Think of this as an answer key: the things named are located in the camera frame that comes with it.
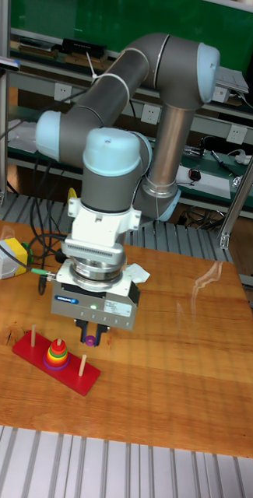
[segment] wooden peg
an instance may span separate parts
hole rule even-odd
[[[31,331],[31,348],[34,348],[36,345],[36,325],[32,325],[32,331]]]
[[[83,371],[84,371],[84,367],[85,367],[85,364],[86,364],[86,358],[87,358],[87,356],[83,355],[81,363],[80,363],[80,367],[79,367],[79,376],[80,377],[83,376]]]

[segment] red wooden base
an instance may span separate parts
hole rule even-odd
[[[51,341],[48,341],[42,335],[36,334],[36,345],[32,348],[30,344],[31,331],[28,331],[13,347],[12,351],[21,356],[32,365],[36,366],[54,379],[62,382],[68,388],[73,389],[82,396],[86,396],[89,389],[96,382],[100,371],[92,365],[86,363],[83,376],[79,376],[79,366],[81,359],[75,355],[70,355],[68,365],[63,370],[50,370],[44,365],[44,354],[47,352]]]

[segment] wooden tabletop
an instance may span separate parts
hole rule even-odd
[[[14,235],[32,238],[0,222],[1,238]],[[0,281],[0,424],[253,457],[253,315],[234,265],[126,253],[151,275],[133,331],[112,328],[97,348],[51,314],[52,284],[39,296],[31,273]],[[101,370],[85,398],[12,353],[32,323]]]

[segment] green wall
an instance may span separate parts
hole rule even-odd
[[[221,65],[243,72],[253,51],[253,14],[203,0],[12,0],[12,26],[114,51],[163,31],[217,47]]]

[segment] green ring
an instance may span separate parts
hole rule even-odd
[[[51,349],[49,348],[49,353],[51,354],[51,356],[53,356],[53,358],[62,358],[63,356],[65,356],[68,352],[68,349],[67,349],[67,346],[66,346],[66,349],[65,351],[61,354],[61,355],[55,355]]]

